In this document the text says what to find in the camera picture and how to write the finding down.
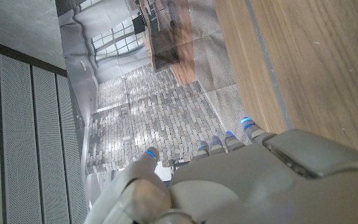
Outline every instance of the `blue led light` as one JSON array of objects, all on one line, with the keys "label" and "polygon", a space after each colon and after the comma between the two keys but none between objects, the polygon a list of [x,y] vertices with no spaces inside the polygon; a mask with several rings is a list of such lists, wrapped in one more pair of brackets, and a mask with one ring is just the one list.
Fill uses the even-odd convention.
[{"label": "blue led light", "polygon": [[249,117],[242,118],[241,119],[241,124],[246,122],[246,121],[250,121],[250,120],[251,120],[251,118],[249,118]]},{"label": "blue led light", "polygon": [[150,155],[151,157],[153,157],[155,160],[157,160],[157,159],[154,157],[154,155],[152,154],[152,152],[150,152],[149,150],[147,150],[146,153],[147,153],[148,155]]},{"label": "blue led light", "polygon": [[247,124],[247,125],[244,127],[244,129],[247,129],[247,128],[251,127],[252,125],[255,125],[255,123]]}]

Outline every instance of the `window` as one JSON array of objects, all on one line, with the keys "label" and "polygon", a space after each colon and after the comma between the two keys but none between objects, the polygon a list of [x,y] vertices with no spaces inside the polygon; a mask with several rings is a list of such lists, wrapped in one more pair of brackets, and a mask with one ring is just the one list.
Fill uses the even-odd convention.
[{"label": "window", "polygon": [[81,10],[84,10],[86,9],[87,7],[90,7],[98,2],[100,2],[102,0],[86,0],[85,2],[81,3],[80,6],[81,6]]},{"label": "window", "polygon": [[107,30],[106,32],[103,32],[102,34],[99,34],[96,37],[92,38],[93,47],[95,49],[98,49],[112,40],[112,32],[111,30]]},{"label": "window", "polygon": [[143,46],[143,34],[134,34],[132,20],[128,19],[113,29],[109,29],[91,39],[95,61],[118,57]]}]

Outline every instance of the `wood grain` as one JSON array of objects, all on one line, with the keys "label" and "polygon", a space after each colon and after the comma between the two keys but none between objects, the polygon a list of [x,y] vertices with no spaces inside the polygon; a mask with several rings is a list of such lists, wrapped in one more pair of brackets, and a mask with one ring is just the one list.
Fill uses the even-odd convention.
[{"label": "wood grain", "polygon": [[267,131],[283,132],[284,118],[245,1],[215,0],[214,5],[246,115]]},{"label": "wood grain", "polygon": [[[145,2],[140,1],[142,11],[145,12]],[[158,26],[160,30],[163,30],[164,34],[169,36],[169,40],[173,40],[175,52],[179,58],[178,63],[171,64],[166,63],[167,66],[157,68],[157,62],[155,60],[157,49],[164,49],[167,44],[163,44],[159,40],[146,41],[145,46],[149,53],[150,61],[155,71],[161,70],[166,67],[171,67],[175,77],[178,80],[179,85],[186,85],[196,81],[195,75],[195,63],[194,63],[194,50],[193,39],[191,35],[191,21],[188,0],[172,1],[172,8],[174,15],[170,14],[168,9],[167,0],[156,0],[155,7],[157,10],[161,10],[157,13]],[[174,21],[175,28],[172,29],[171,21]]]},{"label": "wood grain", "polygon": [[[250,2],[293,127],[358,150],[358,1]],[[262,58],[255,57],[259,45],[255,32],[249,27],[252,24],[245,6],[244,0],[224,3],[215,0],[242,99],[249,97],[240,90],[246,86],[242,79],[261,80],[266,76],[261,73],[265,72]],[[235,51],[234,45],[256,46]],[[242,72],[243,58],[247,57],[252,57],[253,61],[247,63],[247,72]],[[261,85],[269,86],[262,81],[254,85],[254,90],[259,92],[266,91]],[[264,96],[261,100],[275,101]],[[246,109],[255,103],[243,100],[243,104]],[[265,116],[277,115],[275,110],[265,112]]]},{"label": "wood grain", "polygon": [[173,36],[178,47],[180,63],[171,65],[179,85],[196,81],[193,38],[188,0],[172,1],[175,12],[175,30]]}]

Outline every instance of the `concrete wall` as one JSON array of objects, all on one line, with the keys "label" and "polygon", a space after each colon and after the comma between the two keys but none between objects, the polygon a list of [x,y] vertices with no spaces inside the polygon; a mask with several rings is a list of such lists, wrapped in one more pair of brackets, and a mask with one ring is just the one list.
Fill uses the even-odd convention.
[{"label": "concrete wall", "polygon": [[0,44],[66,69],[55,1],[0,0]]}]

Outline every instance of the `robotic hand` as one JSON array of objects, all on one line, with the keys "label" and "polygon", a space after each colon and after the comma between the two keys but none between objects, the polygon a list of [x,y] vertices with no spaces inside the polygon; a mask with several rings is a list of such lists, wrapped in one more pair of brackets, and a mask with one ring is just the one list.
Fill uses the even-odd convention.
[{"label": "robotic hand", "polygon": [[85,223],[358,223],[358,152],[297,129],[266,133],[241,120],[254,142],[226,132],[201,141],[170,188],[154,174],[153,147],[100,195]]}]

